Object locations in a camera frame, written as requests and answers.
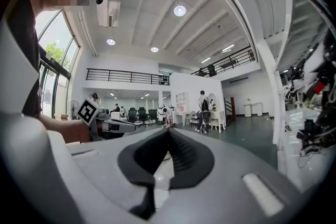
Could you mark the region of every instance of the air conditioner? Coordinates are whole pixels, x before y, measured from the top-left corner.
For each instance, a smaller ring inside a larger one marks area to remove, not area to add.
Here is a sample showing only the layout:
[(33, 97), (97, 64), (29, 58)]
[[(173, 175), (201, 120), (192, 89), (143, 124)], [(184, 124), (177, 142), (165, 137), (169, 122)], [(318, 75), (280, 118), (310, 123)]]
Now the air conditioner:
[(119, 1), (103, 0), (97, 5), (98, 24), (104, 27), (118, 27)]

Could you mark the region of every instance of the ceiling light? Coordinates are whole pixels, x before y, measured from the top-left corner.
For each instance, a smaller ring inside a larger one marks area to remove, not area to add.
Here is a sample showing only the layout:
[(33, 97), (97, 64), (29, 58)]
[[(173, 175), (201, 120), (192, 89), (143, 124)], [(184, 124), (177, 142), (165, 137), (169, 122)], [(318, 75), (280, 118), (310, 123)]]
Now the ceiling light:
[(152, 48), (151, 48), (151, 51), (152, 51), (152, 52), (158, 52), (158, 51), (159, 51), (159, 48), (158, 48), (158, 47), (152, 47)]
[(228, 50), (229, 48), (232, 48), (234, 46), (234, 44), (232, 44), (231, 46), (228, 46), (227, 48), (223, 49), (223, 51)]
[(209, 57), (209, 58), (207, 58), (207, 59), (205, 59), (204, 61), (202, 61), (201, 63), (204, 63), (204, 62), (206, 62), (206, 61), (208, 61), (208, 60), (210, 60), (211, 58)]
[(184, 6), (176, 6), (174, 8), (174, 14), (178, 17), (183, 16), (186, 12), (187, 12), (187, 10)]
[(114, 45), (116, 43), (112, 38), (109, 38), (108, 40), (106, 40), (106, 42), (108, 45)]

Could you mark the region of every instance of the backpack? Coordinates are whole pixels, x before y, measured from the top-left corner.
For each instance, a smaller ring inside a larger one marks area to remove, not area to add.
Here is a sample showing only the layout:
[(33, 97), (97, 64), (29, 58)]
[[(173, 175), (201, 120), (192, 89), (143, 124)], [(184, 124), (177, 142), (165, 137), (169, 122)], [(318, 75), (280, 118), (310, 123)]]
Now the backpack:
[(204, 99), (202, 102), (202, 111), (209, 111), (209, 105), (206, 99)]

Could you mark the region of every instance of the gray floor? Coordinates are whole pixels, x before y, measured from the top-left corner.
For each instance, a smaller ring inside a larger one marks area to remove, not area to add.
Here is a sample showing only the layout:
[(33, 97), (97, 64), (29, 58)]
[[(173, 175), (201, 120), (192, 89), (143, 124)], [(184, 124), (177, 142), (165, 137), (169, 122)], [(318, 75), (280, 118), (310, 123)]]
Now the gray floor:
[[(253, 154), (269, 163), (273, 168), (278, 168), (277, 148), (272, 143), (273, 126), (271, 120), (267, 120), (267, 116), (253, 116), (250, 118), (237, 117), (235, 122), (229, 122), (226, 130), (209, 131), (208, 135), (212, 138), (229, 142), (241, 146)], [(133, 135), (147, 130), (157, 128), (160, 125), (153, 124), (151, 126), (139, 126), (133, 133), (125, 135)], [(181, 124), (176, 126), (179, 129), (196, 132), (195, 127), (189, 125), (183, 127)]]

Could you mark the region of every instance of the fan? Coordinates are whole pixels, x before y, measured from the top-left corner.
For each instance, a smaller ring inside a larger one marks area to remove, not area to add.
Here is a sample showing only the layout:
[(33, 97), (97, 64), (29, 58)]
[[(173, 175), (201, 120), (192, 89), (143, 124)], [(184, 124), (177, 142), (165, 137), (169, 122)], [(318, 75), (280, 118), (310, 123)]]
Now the fan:
[(70, 103), (68, 103), (67, 105), (67, 112), (68, 115), (70, 115), (72, 120), (77, 120), (76, 115), (76, 111), (79, 107), (79, 103), (77, 101), (70, 101)]

